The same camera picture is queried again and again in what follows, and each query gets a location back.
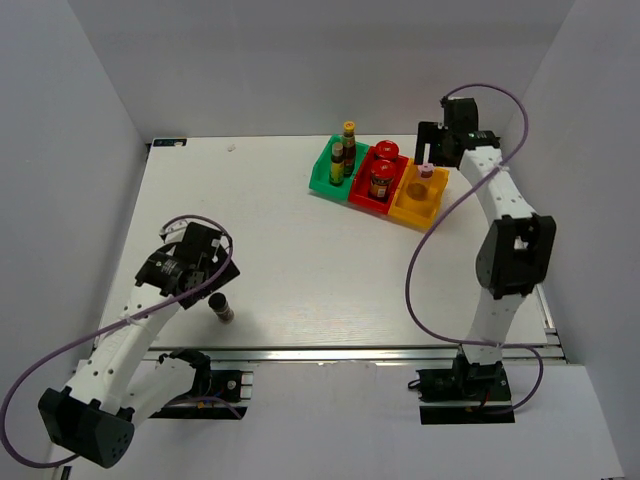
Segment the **pink cap spice bottle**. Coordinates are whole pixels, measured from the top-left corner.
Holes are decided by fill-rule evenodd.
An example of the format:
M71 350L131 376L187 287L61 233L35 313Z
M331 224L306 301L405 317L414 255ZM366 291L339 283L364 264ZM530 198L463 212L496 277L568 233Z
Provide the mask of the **pink cap spice bottle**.
M428 197L429 186L435 167L431 163L416 166L416 173L407 185L407 195L415 201L424 201Z

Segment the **black cap spice jar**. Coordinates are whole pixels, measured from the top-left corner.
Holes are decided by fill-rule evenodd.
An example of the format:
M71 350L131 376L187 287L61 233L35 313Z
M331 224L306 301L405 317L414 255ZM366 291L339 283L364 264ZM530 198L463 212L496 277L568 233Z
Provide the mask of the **black cap spice jar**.
M208 305L221 323L228 324L234 320L235 313L223 293L213 293L208 298Z

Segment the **red lid jar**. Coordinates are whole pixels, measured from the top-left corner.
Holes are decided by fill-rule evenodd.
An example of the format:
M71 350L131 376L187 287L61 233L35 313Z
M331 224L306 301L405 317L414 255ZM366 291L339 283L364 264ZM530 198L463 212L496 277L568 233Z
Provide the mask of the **red lid jar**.
M370 169L370 185L368 195L376 200L384 201L389 194L396 176L396 165L389 160L375 160Z
M374 154L378 160L395 162L399 157L399 147L393 141L382 140L374 146Z

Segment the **yellow cap sauce bottle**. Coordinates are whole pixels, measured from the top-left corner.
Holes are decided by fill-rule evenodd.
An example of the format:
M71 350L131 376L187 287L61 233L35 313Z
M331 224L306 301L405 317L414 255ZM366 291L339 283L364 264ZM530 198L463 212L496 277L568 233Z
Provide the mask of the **yellow cap sauce bottle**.
M343 125L342 144L344 176L350 177L354 171L357 153L355 141L355 123L353 121L346 121Z

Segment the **small brown cap bottle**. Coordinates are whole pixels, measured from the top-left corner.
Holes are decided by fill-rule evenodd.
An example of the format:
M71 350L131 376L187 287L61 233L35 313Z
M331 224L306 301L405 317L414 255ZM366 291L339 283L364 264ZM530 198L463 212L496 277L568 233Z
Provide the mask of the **small brown cap bottle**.
M341 142L331 145L331 159L329 168L329 182L339 186L344 181L344 146Z

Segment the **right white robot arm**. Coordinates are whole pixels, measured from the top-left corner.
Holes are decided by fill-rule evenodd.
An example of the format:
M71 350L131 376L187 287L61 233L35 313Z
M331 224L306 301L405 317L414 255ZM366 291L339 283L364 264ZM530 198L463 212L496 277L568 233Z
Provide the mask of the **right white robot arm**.
M501 347L516 312L546 277L556 223L537 214L519 192L498 138L479 127L475 100L445 97L441 106L441 125L420 123L416 155L457 169L472 185L488 222L475 260L480 300L451 374L453 390L472 399L502 372Z

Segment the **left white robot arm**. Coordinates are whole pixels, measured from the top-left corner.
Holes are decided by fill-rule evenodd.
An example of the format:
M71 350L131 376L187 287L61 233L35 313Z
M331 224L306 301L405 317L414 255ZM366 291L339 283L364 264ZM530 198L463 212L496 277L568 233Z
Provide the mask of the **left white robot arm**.
M153 372L134 377L176 314L240 274L231 259L232 240L214 222L179 218L159 236L161 246L134 277L122 326L103 334L64 387L47 389L38 402L52 442L103 468L120 461L146 419L173 402L197 402L212 392L209 356L189 348L161 355Z

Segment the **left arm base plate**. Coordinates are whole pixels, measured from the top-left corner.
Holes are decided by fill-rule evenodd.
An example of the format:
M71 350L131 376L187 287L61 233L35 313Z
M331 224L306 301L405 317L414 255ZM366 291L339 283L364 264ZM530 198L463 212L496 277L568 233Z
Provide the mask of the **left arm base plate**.
M213 362L208 382L179 396L152 419L241 420L252 398L254 371L247 365Z

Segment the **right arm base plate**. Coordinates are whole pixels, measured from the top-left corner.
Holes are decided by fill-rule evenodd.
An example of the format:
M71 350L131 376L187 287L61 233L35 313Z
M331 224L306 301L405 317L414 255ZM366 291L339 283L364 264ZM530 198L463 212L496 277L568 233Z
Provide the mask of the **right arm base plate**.
M454 384L451 369L422 369L407 384L418 395L423 426L513 424L511 390L505 372L491 386L464 392Z

